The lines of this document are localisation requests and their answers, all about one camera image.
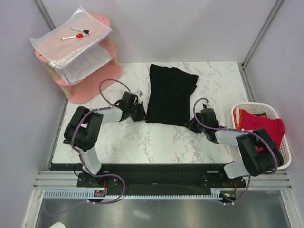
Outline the black t shirt blue logo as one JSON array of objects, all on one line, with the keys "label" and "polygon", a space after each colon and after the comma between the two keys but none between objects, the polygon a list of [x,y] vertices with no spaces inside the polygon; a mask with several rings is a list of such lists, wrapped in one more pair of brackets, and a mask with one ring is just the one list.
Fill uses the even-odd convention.
[{"label": "black t shirt blue logo", "polygon": [[146,122],[184,126],[190,120],[190,96],[199,76],[156,64],[151,64],[149,75],[151,94]]}]

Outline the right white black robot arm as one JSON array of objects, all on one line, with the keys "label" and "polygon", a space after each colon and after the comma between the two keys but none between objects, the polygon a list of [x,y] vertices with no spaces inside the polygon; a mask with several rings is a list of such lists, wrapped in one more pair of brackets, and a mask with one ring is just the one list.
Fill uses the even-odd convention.
[{"label": "right white black robot arm", "polygon": [[207,140],[214,144],[238,148],[241,159],[224,165],[217,176],[218,183],[223,187],[230,186],[235,178],[256,177],[273,172],[284,164],[283,156],[265,129],[246,131],[220,126],[212,108],[195,113],[185,127],[205,134]]}]

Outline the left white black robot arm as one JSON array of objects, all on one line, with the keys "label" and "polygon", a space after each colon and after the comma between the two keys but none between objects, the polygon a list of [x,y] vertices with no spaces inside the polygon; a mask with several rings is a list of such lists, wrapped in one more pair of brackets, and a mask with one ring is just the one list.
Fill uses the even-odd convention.
[{"label": "left white black robot arm", "polygon": [[102,164],[95,149],[101,126],[128,118],[138,122],[146,120],[147,115],[139,97],[126,91],[120,100],[109,107],[90,110],[79,106],[65,129],[64,144],[71,145],[78,153],[83,170],[89,173],[87,180],[94,187],[104,182],[104,175],[99,172]]}]

